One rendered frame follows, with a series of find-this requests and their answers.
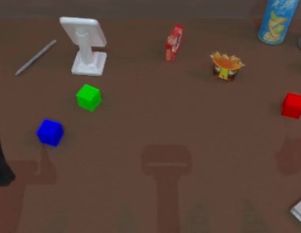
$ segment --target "stand base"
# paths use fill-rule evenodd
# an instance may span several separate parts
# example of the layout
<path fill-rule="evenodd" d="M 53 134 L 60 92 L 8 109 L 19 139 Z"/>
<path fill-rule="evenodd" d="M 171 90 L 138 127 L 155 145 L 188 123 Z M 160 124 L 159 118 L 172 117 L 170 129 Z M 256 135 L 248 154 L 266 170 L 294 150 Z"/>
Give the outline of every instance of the stand base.
<path fill-rule="evenodd" d="M 105 52 L 93 52 L 93 62 L 91 64 L 84 64 L 80 52 L 77 52 L 73 67 L 72 74 L 77 75 L 90 75 L 101 76 L 103 74 L 107 54 Z"/>

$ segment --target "red box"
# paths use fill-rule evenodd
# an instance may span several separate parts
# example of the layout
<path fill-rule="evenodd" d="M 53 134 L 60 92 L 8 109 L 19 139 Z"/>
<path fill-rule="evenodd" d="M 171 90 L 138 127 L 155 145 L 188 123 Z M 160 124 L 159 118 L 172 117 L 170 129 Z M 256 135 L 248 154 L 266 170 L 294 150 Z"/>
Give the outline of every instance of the red box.
<path fill-rule="evenodd" d="M 183 35 L 183 26 L 175 25 L 165 44 L 165 60 L 172 62 L 180 49 Z"/>
<path fill-rule="evenodd" d="M 301 116 L 301 95 L 288 93 L 282 104 L 281 115 L 299 119 Z"/>

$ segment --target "white monitor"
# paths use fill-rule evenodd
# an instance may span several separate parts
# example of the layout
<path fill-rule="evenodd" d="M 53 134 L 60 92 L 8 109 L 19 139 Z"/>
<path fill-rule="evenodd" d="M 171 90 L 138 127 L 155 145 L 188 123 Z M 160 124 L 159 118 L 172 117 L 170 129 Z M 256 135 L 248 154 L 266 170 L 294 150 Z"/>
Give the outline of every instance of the white monitor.
<path fill-rule="evenodd" d="M 61 17 L 60 24 L 75 45 L 79 46 L 72 73 L 78 75 L 101 76 L 107 54 L 93 52 L 91 47 L 105 47 L 106 39 L 95 19 Z"/>

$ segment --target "white box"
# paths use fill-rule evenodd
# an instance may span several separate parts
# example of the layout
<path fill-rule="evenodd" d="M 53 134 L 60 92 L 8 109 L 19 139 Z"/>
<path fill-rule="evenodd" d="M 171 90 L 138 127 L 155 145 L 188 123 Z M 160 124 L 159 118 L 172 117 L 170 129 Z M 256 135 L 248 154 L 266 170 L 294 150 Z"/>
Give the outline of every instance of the white box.
<path fill-rule="evenodd" d="M 301 201 L 291 209 L 291 213 L 301 222 Z"/>

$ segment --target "cube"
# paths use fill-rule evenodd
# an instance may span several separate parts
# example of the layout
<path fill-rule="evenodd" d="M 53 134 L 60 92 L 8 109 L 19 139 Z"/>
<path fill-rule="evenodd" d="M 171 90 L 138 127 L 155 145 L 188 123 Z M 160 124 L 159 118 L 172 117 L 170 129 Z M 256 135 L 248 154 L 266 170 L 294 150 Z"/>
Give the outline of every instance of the cube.
<path fill-rule="evenodd" d="M 39 141 L 53 147 L 57 147 L 64 134 L 62 124 L 54 120 L 44 119 L 36 135 Z"/>
<path fill-rule="evenodd" d="M 282 103 L 281 115 L 299 119 L 301 117 L 301 95 L 288 93 Z"/>
<path fill-rule="evenodd" d="M 297 218 L 297 220 L 301 222 L 301 201 L 297 203 L 290 212 L 295 218 Z"/>
<path fill-rule="evenodd" d="M 93 112 L 102 101 L 100 90 L 88 84 L 83 85 L 76 98 L 78 105 L 90 112 Z"/>

